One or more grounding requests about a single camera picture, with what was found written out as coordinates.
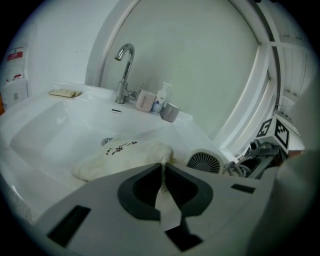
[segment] chrome faucet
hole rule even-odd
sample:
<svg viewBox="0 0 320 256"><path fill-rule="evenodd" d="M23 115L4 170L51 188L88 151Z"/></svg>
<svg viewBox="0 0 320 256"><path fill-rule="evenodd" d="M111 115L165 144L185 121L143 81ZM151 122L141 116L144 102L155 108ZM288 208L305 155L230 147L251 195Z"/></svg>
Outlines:
<svg viewBox="0 0 320 256"><path fill-rule="evenodd" d="M137 96L137 93L135 91L128 90L128 83L127 83L127 78L129 75L130 68L132 66L132 62L134 61L134 56L135 56L135 48L131 43L127 43L124 46L122 46L119 51L115 55L115 59L117 61L121 61L125 53L129 51L129 59L128 63L126 64L122 80L119 81L118 83L118 90L116 93L116 98L115 102L119 104L124 104L125 103L125 97L132 96L135 98Z"/></svg>

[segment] white wall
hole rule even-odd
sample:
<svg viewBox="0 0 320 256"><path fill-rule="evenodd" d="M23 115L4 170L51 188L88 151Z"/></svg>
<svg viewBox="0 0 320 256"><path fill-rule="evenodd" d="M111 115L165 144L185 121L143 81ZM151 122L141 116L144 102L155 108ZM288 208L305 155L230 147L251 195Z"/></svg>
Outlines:
<svg viewBox="0 0 320 256"><path fill-rule="evenodd" d="M236 106L252 70L258 43L227 0L141 0L119 30L104 68L102 87L116 89L135 47L128 88L156 93L173 85L170 101L214 138Z"/></svg>
<svg viewBox="0 0 320 256"><path fill-rule="evenodd" d="M85 83L97 34L118 1L47 0L37 8L24 26L26 31L35 28L25 70L31 95L48 91L55 82Z"/></svg>

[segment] cup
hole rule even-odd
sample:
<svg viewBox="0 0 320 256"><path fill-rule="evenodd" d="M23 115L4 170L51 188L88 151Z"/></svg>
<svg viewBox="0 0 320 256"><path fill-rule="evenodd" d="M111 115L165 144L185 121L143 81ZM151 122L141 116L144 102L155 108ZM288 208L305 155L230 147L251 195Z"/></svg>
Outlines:
<svg viewBox="0 0 320 256"><path fill-rule="evenodd" d="M162 119L172 123L176 120L179 112L180 112L180 107L178 107L172 103L168 103L164 107L164 109L161 111L160 115L161 115Z"/></svg>

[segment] sink basin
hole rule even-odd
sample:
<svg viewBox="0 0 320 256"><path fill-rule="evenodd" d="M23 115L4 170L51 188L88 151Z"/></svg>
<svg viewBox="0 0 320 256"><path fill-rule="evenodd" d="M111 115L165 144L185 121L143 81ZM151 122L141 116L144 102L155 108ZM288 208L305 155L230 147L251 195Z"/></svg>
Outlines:
<svg viewBox="0 0 320 256"><path fill-rule="evenodd" d="M169 123L133 104L116 104L113 90L80 84L55 87L81 90L82 95L39 94L0 117L1 174L35 218L85 183L70 170L95 154L105 138L161 141L172 146L178 163L197 148L218 151L186 113Z"/></svg>

